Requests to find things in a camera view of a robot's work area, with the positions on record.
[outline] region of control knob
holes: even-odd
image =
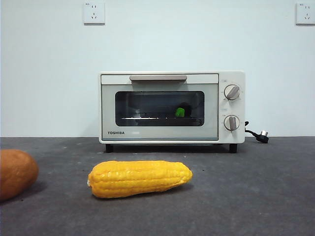
[[[236,130],[240,126],[240,120],[236,116],[228,116],[224,120],[224,126],[230,131]]]
[[[237,85],[229,85],[225,88],[224,95],[228,100],[235,100],[240,96],[240,87]]]

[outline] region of oven door handle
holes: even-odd
[[[131,81],[185,81],[187,75],[130,75]]]

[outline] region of oven window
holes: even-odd
[[[120,91],[115,96],[118,126],[202,126],[202,91]]]

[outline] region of oven foot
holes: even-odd
[[[230,153],[237,153],[237,144],[230,144],[229,151]]]
[[[105,152],[106,153],[110,153],[110,152],[113,152],[113,146],[112,145],[110,145],[110,144],[106,144],[106,150],[105,150]]]

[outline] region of white toaster oven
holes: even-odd
[[[230,144],[245,139],[245,74],[101,72],[99,141],[115,144]]]

